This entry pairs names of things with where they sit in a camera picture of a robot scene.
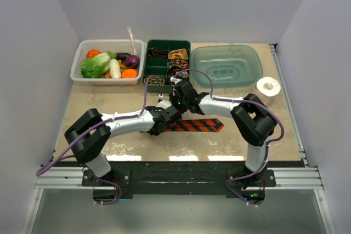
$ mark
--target white radish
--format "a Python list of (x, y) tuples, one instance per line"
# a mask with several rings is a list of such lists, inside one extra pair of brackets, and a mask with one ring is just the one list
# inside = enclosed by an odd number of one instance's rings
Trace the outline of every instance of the white radish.
[(113, 79), (121, 78), (121, 68), (117, 60), (111, 59), (109, 62), (110, 75)]

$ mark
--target white plastic bin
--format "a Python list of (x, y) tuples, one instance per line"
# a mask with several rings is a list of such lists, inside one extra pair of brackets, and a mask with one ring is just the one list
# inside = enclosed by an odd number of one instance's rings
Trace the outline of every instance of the white plastic bin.
[(138, 76), (136, 78), (130, 79), (89, 79), (83, 78), (81, 75), (81, 62), (87, 58), (87, 53), (91, 49), (97, 49), (101, 52), (111, 51), (113, 53), (117, 52), (128, 52), (133, 54), (133, 45), (130, 39), (92, 39), (88, 41), (83, 41), (79, 44), (75, 58), (73, 60), (71, 68), (71, 79), (74, 81), (81, 82), (85, 85), (136, 85), (138, 80), (143, 75), (144, 69), (144, 53), (145, 44), (143, 41), (138, 39), (134, 40), (135, 48), (137, 50), (138, 56), (140, 58), (140, 64), (138, 67)]

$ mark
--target orange and black striped tie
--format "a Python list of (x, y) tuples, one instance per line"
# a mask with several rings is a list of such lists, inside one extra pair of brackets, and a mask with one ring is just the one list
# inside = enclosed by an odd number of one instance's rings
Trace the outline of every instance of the orange and black striped tie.
[(180, 120), (167, 128), (166, 131), (178, 132), (218, 132), (224, 127), (218, 119)]

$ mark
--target eggplant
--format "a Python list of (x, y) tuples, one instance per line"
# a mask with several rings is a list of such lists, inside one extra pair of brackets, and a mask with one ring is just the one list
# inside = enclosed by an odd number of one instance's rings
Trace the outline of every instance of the eggplant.
[(127, 53), (127, 52), (120, 52), (120, 53), (117, 53), (117, 58), (116, 58), (116, 60), (125, 61), (126, 58), (128, 58), (129, 56), (130, 56), (130, 54)]

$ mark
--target teal plastic container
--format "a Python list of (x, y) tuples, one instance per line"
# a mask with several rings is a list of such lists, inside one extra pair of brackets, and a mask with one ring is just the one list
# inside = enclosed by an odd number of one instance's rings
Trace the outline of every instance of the teal plastic container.
[[(144, 79), (150, 75), (164, 78), (165, 85), (162, 86), (162, 92), (166, 94), (171, 93), (173, 91), (173, 86), (169, 81), (170, 76), (167, 74), (168, 62), (170, 60), (168, 58), (150, 58), (148, 54), (150, 49), (153, 47), (161, 49), (167, 54), (176, 49), (186, 49), (188, 57), (190, 57), (191, 44), (189, 41), (179, 41), (173, 39), (151, 39), (148, 41), (143, 73), (143, 83), (145, 85)], [(159, 93), (159, 91), (160, 90), (157, 85), (148, 84), (148, 93)]]
[[(215, 88), (237, 87), (257, 82), (262, 77), (262, 65), (256, 51), (246, 45), (209, 46), (194, 49), (190, 68), (198, 69), (212, 78)], [(198, 72), (190, 72), (190, 79), (202, 87), (210, 81)]]

